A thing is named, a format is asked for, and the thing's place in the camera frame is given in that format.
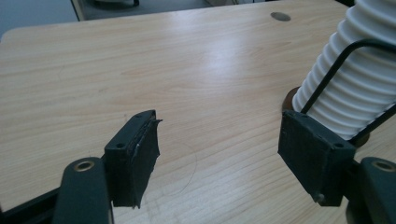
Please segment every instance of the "wooden table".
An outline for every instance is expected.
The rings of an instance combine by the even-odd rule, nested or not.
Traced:
[[[162,153],[140,210],[116,223],[345,223],[277,155],[280,106],[347,8],[330,0],[213,7],[17,29],[0,44],[0,203],[59,187],[133,114],[156,109]],[[276,21],[272,12],[291,21]],[[357,160],[396,161],[396,119]]]

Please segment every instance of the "gray floor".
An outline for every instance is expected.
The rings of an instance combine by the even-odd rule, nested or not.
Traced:
[[[78,18],[70,0],[0,0],[0,39],[14,28],[73,21]]]
[[[100,4],[93,0],[84,0],[83,13],[86,20],[98,20],[114,17],[143,15],[167,11],[212,7],[206,0],[140,0],[140,6],[133,7],[134,1]]]

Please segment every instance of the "black plastic part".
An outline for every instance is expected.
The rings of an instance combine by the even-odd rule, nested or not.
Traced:
[[[52,223],[114,223],[101,159],[84,158],[64,169]]]
[[[50,223],[58,196],[58,189],[40,195],[29,202],[14,207],[2,214],[0,223]]]
[[[353,161],[352,164],[345,169],[341,183],[344,196],[349,200],[349,203],[353,203],[354,208],[365,206],[359,181],[360,167],[361,165],[358,162]]]
[[[347,205],[346,222],[348,224],[374,224],[367,206],[354,203],[348,203]]]
[[[342,174],[356,148],[309,116],[283,111],[278,154],[315,202],[339,206]]]
[[[396,164],[379,158],[364,158],[359,180],[373,222],[395,224]]]
[[[107,183],[113,205],[140,208],[158,149],[155,111],[133,116],[105,147]]]

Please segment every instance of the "white corrugated hose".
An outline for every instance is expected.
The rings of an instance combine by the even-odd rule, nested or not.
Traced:
[[[356,1],[294,95],[294,110],[303,109],[341,51],[364,38],[396,45],[396,0]],[[349,140],[395,102],[395,56],[362,48],[349,55],[307,114]]]

